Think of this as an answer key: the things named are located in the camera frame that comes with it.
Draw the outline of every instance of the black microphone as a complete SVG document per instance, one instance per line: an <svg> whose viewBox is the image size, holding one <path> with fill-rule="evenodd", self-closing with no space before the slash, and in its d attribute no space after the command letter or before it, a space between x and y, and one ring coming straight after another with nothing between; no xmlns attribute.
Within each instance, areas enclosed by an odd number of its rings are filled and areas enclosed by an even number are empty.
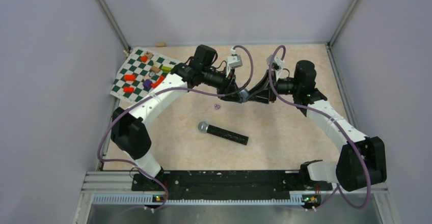
<svg viewBox="0 0 432 224"><path fill-rule="evenodd" d="M243 145L247 145L249 140L248 136L243 136L232 131L209 125L205 121L202 121L198 124L198 130L200 130L202 133L209 133Z"/></svg>

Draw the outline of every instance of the checkerboard pattern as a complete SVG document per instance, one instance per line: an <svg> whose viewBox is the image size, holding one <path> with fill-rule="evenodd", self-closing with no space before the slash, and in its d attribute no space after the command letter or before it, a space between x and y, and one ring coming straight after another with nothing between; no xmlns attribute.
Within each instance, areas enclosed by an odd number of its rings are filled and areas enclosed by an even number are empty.
<svg viewBox="0 0 432 224"><path fill-rule="evenodd" d="M153 57L147 62L143 63L141 61L141 57L144 56L144 53L149 51L153 54ZM114 84L111 87L110 94L114 97L117 97L121 100L136 103L143 99L148 93L147 90L143 86L144 76L146 76L150 72L150 68L152 66L156 66L158 68L162 68L163 65L173 66L180 63L179 60L174 60L162 54L150 51L146 48L135 47L131 52L129 57L126 59L120 70L117 72L116 79L114 80ZM124 75L135 75L135 81L125 81ZM160 76L167 77L168 73L163 73L160 71L154 77L150 78L153 83L156 82ZM133 93L124 93L124 87L133 87Z"/></svg>

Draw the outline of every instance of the purple toy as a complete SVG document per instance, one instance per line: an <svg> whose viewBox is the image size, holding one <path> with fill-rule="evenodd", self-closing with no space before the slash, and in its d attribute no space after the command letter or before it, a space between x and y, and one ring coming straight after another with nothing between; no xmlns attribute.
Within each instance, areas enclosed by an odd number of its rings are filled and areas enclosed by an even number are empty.
<svg viewBox="0 0 432 224"><path fill-rule="evenodd" d="M152 84L152 82L149 79L145 80L143 83L144 87L147 88L148 90L151 89L151 84Z"/></svg>

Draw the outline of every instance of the microphone head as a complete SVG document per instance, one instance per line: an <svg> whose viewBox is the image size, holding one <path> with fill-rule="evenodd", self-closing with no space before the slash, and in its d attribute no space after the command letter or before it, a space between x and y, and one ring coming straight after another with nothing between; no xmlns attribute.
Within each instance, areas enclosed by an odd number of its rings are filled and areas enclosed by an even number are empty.
<svg viewBox="0 0 432 224"><path fill-rule="evenodd" d="M202 133L206 133L207 128L208 128L208 124L205 121L202 121L198 124L198 130L201 131Z"/></svg>

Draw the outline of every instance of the wooden table surface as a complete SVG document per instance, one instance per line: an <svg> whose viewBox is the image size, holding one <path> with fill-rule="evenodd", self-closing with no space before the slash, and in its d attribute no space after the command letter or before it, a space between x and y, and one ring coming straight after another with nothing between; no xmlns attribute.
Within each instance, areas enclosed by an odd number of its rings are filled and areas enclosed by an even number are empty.
<svg viewBox="0 0 432 224"><path fill-rule="evenodd" d="M216 66L230 55L231 46L212 46L218 51ZM245 45L252 54L254 76L250 90L264 76L266 59L277 45ZM285 68L294 74L299 60L310 60L317 72L316 87L327 96L335 110L346 117L326 47L323 44L286 45ZM151 48L166 56L186 61L195 52L191 47ZM250 63L238 49L243 66L237 68L237 84L246 82ZM288 75L284 71L281 77ZM214 88L200 85L198 90L216 93ZM120 102L127 108L130 104ZM206 121L249 137L247 146L200 133L197 125ZM150 126L150 151L165 170L293 170L305 161L323 159L337 161L339 152L330 139L297 108L276 100L275 103L243 104L225 102L216 97L187 93L172 103ZM106 158L128 159L113 142ZM105 170L129 170L131 165L108 162Z"/></svg>

